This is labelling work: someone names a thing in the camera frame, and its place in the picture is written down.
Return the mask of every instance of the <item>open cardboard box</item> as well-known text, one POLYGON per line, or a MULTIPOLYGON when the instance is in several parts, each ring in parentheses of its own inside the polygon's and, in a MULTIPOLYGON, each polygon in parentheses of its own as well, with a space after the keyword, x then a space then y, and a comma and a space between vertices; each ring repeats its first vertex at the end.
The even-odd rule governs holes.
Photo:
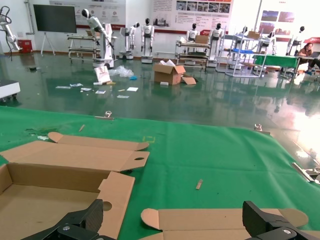
MULTIPOLYGON (((303 212, 286 209, 261 209, 285 217, 295 227, 308 223, 303 212)), ((243 226, 242 209, 151 209, 141 213, 142 221, 163 232, 143 240, 245 240, 251 236, 243 226)), ((306 231, 319 237, 318 231, 306 231)))
POLYGON ((34 141, 0 154, 1 239, 19 240, 53 227, 95 199, 104 204, 100 235, 117 239, 134 177, 119 171, 143 167, 148 143, 49 133, 56 143, 34 141))

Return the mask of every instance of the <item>humanoid robot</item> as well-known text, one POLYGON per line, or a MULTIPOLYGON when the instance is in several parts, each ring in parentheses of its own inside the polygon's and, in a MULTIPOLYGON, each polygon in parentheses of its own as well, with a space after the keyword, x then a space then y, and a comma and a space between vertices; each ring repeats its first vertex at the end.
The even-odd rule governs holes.
POLYGON ((289 56, 291 54, 291 50, 293 47, 296 47, 294 55, 298 53, 301 49, 301 44, 303 42, 303 31, 305 30, 304 26, 301 26, 299 32, 292 35, 291 39, 288 42, 288 46, 286 48, 286 55, 289 56))
POLYGON ((97 45, 101 45, 100 58, 93 59, 93 67, 103 67, 108 68, 114 67, 114 46, 112 44, 112 28, 111 24, 103 23, 101 25, 99 19, 91 15, 88 9, 82 10, 82 16, 84 16, 88 22, 93 38, 96 40, 97 45), (100 43, 97 39, 96 33, 100 33, 100 43))
POLYGON ((11 24, 11 22, 12 22, 11 19, 7 16, 10 9, 8 8, 8 11, 6 13, 4 13, 4 8, 8 8, 8 7, 3 6, 0 9, 0 26, 2 27, 2 30, 0 30, 0 31, 5 33, 9 48, 11 50, 19 51, 19 50, 21 50, 21 48, 18 46, 17 37, 15 35, 13 35, 13 33, 9 27, 9 24, 11 24))
POLYGON ((141 62, 143 64, 152 64, 153 56, 152 56, 152 47, 155 36, 155 27, 150 25, 150 19, 145 19, 145 25, 143 25, 141 30, 141 52, 143 55, 141 57, 141 62))
POLYGON ((140 23, 136 22, 135 25, 130 28, 122 27, 120 29, 121 35, 124 36, 124 47, 125 51, 121 51, 119 53, 120 59, 132 60, 134 59, 134 55, 131 50, 135 49, 135 33, 137 28, 140 27, 140 23))
POLYGON ((224 36, 224 30, 221 28, 221 23, 216 25, 216 28, 210 31, 210 53, 208 67, 215 68, 217 66, 216 56, 219 55, 221 50, 221 38, 224 36))

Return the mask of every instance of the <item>paper scrap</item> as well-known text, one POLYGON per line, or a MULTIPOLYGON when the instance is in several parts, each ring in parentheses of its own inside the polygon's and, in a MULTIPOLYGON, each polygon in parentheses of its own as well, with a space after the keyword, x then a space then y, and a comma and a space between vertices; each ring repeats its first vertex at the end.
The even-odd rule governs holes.
POLYGON ((127 91, 136 92, 138 91, 138 87, 129 87, 127 91))
POLYGON ((122 96, 122 95, 118 95, 116 96, 118 99, 128 99, 129 96, 122 96))
POLYGON ((38 139, 45 141, 45 140, 48 140, 49 138, 47 136, 38 136, 38 139))
POLYGON ((95 94, 105 94, 105 93, 106 93, 106 91, 100 91, 100 90, 95 92, 95 94))
POLYGON ((196 188, 195 188, 195 189, 199 190, 199 189, 201 188, 202 182, 203 182, 203 180, 200 179, 199 182, 198 182, 198 184, 196 185, 196 188))
POLYGON ((85 125, 83 124, 83 125, 80 127, 79 132, 81 132, 82 129, 84 129, 84 127, 85 127, 85 125))
POLYGON ((80 90, 81 91, 85 91, 85 92, 88 92, 88 91, 90 91, 92 88, 85 88, 85 87, 83 87, 83 88, 81 88, 80 90))
POLYGON ((83 86, 81 83, 70 84, 70 87, 81 87, 81 86, 83 86))
POLYGON ((71 89, 70 86, 56 86, 56 89, 71 89))

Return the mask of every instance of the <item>green table surface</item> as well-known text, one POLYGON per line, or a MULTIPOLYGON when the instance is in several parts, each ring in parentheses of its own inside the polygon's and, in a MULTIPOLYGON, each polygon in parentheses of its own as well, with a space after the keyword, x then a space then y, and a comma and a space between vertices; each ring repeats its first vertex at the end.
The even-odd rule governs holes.
POLYGON ((130 173, 135 183, 120 240, 158 232, 142 223, 140 214, 146 208, 241 208, 248 200, 260 208, 297 208, 309 217, 303 229, 320 230, 320 186, 307 183, 291 167, 295 160, 269 135, 242 128, 127 118, 108 121, 0 107, 0 151, 52 131, 151 142, 146 166, 130 173), (196 190, 200 179, 202 186, 196 190))
MULTIPOLYGON (((262 65, 264 56, 256 56, 255 64, 262 65)), ((280 66, 283 68, 295 68, 298 64, 298 59, 294 56, 273 56, 267 55, 265 59, 266 66, 280 66)))

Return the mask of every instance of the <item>white device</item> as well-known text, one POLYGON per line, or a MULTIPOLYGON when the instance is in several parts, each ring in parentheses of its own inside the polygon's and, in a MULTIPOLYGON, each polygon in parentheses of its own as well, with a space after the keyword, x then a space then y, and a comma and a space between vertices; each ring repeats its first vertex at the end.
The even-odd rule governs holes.
POLYGON ((130 28, 122 27, 120 29, 120 34, 124 36, 124 51, 119 53, 120 59, 132 60, 134 59, 134 55, 132 50, 135 49, 135 34, 137 28, 140 26, 138 22, 130 28))
POLYGON ((152 56, 152 50, 153 50, 153 42, 154 42, 154 36, 155 36, 155 27, 152 25, 149 25, 149 18, 145 20, 145 25, 142 27, 141 31, 141 39, 142 39, 142 45, 141 45, 141 52, 143 52, 141 57, 141 62, 143 64, 152 64, 153 62, 153 56, 152 56))
POLYGON ((221 24, 218 23, 216 28, 210 31, 209 42, 210 42, 210 52, 209 52, 209 63, 208 67, 217 67, 217 55, 221 51, 221 38, 224 36, 224 30, 221 29, 221 24))

